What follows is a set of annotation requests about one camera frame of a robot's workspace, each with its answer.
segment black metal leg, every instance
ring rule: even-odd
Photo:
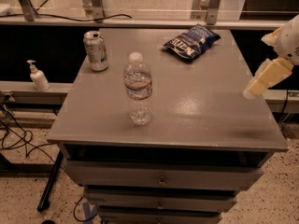
[[[64,155],[60,151],[58,153],[56,161],[55,161],[55,163],[53,165],[52,171],[50,172],[50,177],[48,179],[47,186],[44,189],[44,193],[43,193],[43,195],[41,197],[41,200],[39,202],[39,205],[37,207],[37,211],[38,212],[42,212],[42,211],[44,211],[45,209],[47,209],[50,206],[48,198],[50,196],[50,192],[51,192],[51,190],[53,188],[53,185],[54,185],[54,183],[56,181],[56,176],[57,176],[57,173],[59,171],[60,165],[61,165],[61,163],[63,161],[63,158],[64,158]]]

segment pump dispenser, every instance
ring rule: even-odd
[[[45,74],[36,68],[34,65],[36,61],[28,60],[27,62],[29,63],[29,68],[31,70],[30,78],[35,83],[36,88],[39,91],[46,91],[50,87],[50,84],[46,79]]]

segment aluminum can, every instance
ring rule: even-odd
[[[108,68],[106,46],[104,38],[98,31],[84,34],[84,47],[93,71],[104,71]]]

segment white pump bottle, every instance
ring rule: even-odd
[[[46,91],[50,87],[50,84],[46,79],[45,74],[36,68],[34,65],[36,61],[28,60],[27,62],[29,63],[29,68],[31,70],[30,78],[35,83],[36,88],[39,91]]]

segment tabletop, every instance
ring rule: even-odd
[[[285,151],[287,145],[263,97],[242,91],[252,77],[231,32],[192,62],[163,49],[184,29],[103,28],[109,68],[85,59],[47,139],[130,147]],[[128,114],[123,69],[141,52],[153,82],[152,121],[136,126]]]

